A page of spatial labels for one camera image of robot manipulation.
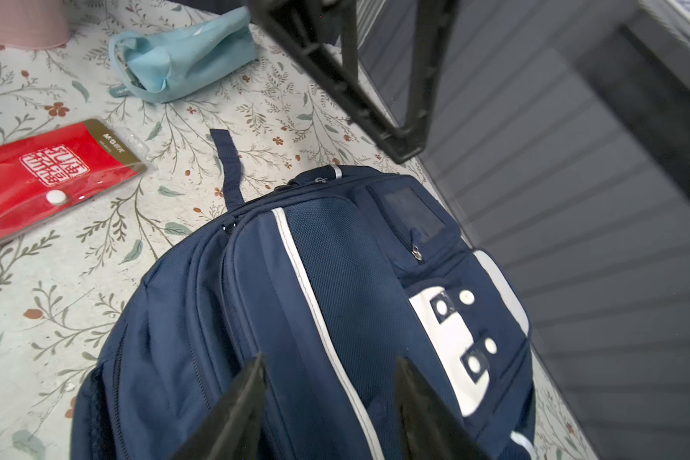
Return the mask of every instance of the red plastic folder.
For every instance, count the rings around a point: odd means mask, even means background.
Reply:
[[[145,170],[95,119],[0,146],[0,242]]]

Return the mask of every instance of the table surface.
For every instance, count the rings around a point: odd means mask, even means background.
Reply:
[[[0,45],[0,144],[100,118],[140,138],[151,169],[0,246],[0,458],[68,457],[74,396],[126,299],[159,256],[225,211],[209,128],[232,134],[246,199],[328,163],[412,174],[434,193],[418,162],[389,161],[256,26],[257,60],[155,105],[108,94],[109,37],[214,15],[165,0],[66,4],[65,46]],[[535,384],[538,458],[595,458],[536,361]]]

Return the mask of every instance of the blue fabric pouch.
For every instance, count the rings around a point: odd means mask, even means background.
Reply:
[[[110,62],[123,84],[111,87],[110,94],[131,93],[148,102],[169,102],[221,79],[255,59],[250,19],[248,9],[240,7],[170,32],[113,36],[108,44]],[[118,61],[118,52],[126,69]]]

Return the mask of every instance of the white patch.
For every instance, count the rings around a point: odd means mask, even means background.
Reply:
[[[442,291],[444,288],[440,286],[426,288],[409,299],[409,302],[424,330],[427,331],[427,336],[437,352],[444,372],[447,373],[452,391],[455,392],[460,405],[460,413],[463,417],[468,417],[478,409],[486,396],[488,372],[483,373],[478,382],[474,382],[460,360],[460,357],[473,345],[473,335],[460,314],[457,312],[451,314],[442,321],[442,324],[435,317],[430,300]]]
[[[528,336],[529,318],[527,317],[527,312],[516,297],[514,290],[508,285],[508,281],[506,281],[506,278],[503,276],[503,273],[501,273],[496,262],[493,262],[493,259],[483,251],[475,251],[473,255],[478,259],[483,269],[486,270],[488,276],[491,277],[491,281],[493,281],[494,286],[496,286],[498,293],[501,294],[503,303],[506,304],[506,308],[508,308],[511,315],[514,316],[516,322],[519,323],[519,327],[524,331],[524,335]]]

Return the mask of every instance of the snap button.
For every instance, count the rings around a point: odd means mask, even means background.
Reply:
[[[496,352],[498,351],[498,347],[496,346],[496,342],[494,342],[494,340],[490,337],[486,338],[484,345],[486,345],[486,351],[492,355],[495,355]]]
[[[447,303],[444,300],[438,300],[435,307],[437,308],[437,313],[442,316],[447,314]]]
[[[67,195],[61,190],[50,190],[46,193],[46,201],[54,206],[61,206],[67,202]]]
[[[475,295],[467,289],[460,291],[460,301],[465,305],[472,305],[475,302]]]
[[[476,358],[475,356],[471,356],[470,358],[468,358],[468,367],[474,374],[479,373],[480,361],[478,360],[478,358]]]

